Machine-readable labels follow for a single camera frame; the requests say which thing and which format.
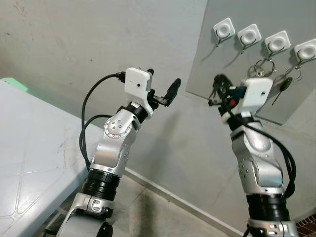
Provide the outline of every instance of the car key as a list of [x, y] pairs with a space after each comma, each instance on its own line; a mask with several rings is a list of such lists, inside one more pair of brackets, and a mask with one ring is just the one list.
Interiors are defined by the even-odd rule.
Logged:
[[282, 85], [280, 86], [280, 92], [278, 93], [278, 95], [276, 96], [275, 100], [273, 101], [272, 105], [275, 104], [276, 100], [278, 99], [278, 97], [281, 95], [281, 93], [283, 91], [285, 91], [286, 89], [288, 89], [288, 87], [291, 85], [293, 81], [293, 78], [287, 78]]

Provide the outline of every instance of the gray panel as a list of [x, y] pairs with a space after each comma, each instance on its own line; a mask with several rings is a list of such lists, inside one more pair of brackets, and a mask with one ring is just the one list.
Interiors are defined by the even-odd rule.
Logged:
[[[213, 26], [230, 17], [236, 33], [256, 23], [262, 40], [248, 48], [240, 55], [242, 46], [237, 35], [224, 41], [215, 48], [217, 38]], [[192, 66], [186, 90], [190, 93], [208, 98], [214, 76], [224, 73], [234, 84], [244, 78], [253, 77], [252, 65], [262, 57], [267, 57], [263, 40], [281, 30], [286, 30], [291, 47], [273, 57], [277, 72], [270, 76], [277, 81], [280, 75], [297, 63], [293, 47], [299, 43], [315, 38], [316, 1], [315, 0], [217, 0], [210, 1], [204, 16], [197, 54]], [[278, 86], [271, 90], [269, 100], [258, 113], [259, 116], [284, 123], [315, 88], [316, 60], [302, 67], [304, 78], [292, 84], [271, 106]]]

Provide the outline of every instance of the white table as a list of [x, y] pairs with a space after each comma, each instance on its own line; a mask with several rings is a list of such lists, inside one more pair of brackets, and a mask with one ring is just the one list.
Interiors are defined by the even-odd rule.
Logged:
[[[0, 81], [0, 236], [28, 237], [82, 183], [80, 119]], [[88, 153], [102, 137], [87, 131]]]

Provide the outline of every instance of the floor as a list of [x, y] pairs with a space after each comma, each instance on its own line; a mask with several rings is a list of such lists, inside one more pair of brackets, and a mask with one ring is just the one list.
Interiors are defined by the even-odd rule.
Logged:
[[[62, 204], [64, 209], [70, 207], [73, 197]], [[109, 220], [113, 237], [228, 236], [126, 176], [120, 181], [115, 204]], [[39, 237], [44, 227], [33, 237]]]

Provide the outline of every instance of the silver robotic arm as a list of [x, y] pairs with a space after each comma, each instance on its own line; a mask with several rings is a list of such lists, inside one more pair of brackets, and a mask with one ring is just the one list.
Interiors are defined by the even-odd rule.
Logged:
[[93, 157], [88, 177], [62, 223], [57, 237], [111, 237], [112, 226], [106, 222], [114, 209], [119, 180], [128, 161], [129, 149], [145, 119], [150, 119], [158, 104], [169, 106], [177, 95], [177, 79], [164, 97], [151, 89], [153, 70], [129, 68], [121, 79], [125, 83], [127, 106], [109, 118], [103, 138]]
[[221, 105], [222, 121], [232, 131], [232, 149], [249, 205], [244, 236], [250, 232], [253, 237], [298, 237], [286, 208], [282, 169], [274, 157], [274, 143], [270, 136], [259, 133], [262, 125], [252, 116], [264, 105], [272, 84], [268, 78], [255, 78], [235, 87], [226, 76], [218, 75], [211, 95], [218, 93], [222, 101], [210, 97], [209, 105]]

